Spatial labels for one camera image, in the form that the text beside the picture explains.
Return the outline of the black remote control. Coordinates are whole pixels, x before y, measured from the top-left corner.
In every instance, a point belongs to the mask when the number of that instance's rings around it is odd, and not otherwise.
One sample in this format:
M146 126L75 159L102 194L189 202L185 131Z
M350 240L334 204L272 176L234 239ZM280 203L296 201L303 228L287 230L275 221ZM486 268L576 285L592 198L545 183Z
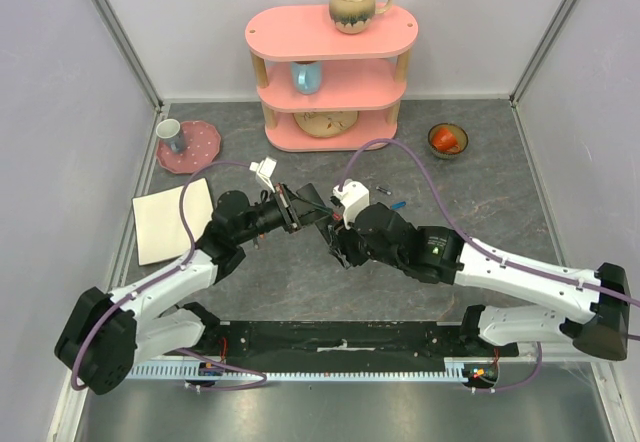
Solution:
M316 187L307 183L294 192L296 196L296 212L304 226L315 224L326 227L333 217L333 210L320 197Z

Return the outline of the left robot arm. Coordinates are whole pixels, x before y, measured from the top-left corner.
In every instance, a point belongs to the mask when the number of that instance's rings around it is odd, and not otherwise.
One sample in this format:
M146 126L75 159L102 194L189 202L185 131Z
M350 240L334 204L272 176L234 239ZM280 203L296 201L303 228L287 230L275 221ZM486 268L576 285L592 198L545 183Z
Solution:
M213 286L244 260L243 244L273 230L294 233L331 220L333 211L311 184L297 192L279 184L250 203L241 191L223 193L200 238L187 253L146 278L110 293L84 291L54 347L75 390L113 390L131 369L167 352L190 348L208 355L219 344L210 316L196 307L168 314L175 303Z

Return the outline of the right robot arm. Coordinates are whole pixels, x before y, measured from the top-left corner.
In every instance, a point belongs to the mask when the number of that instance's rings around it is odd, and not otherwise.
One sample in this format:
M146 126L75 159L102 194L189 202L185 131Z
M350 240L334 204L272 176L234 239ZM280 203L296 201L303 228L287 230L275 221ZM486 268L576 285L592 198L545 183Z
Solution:
M474 287L506 294L524 306L466 309L458 343L467 354L516 342L569 343L589 356L623 361L628 355L629 286L625 270L542 263L464 239L442 226L414 226L377 203L351 222L324 229L332 255L344 266L372 260L422 283Z

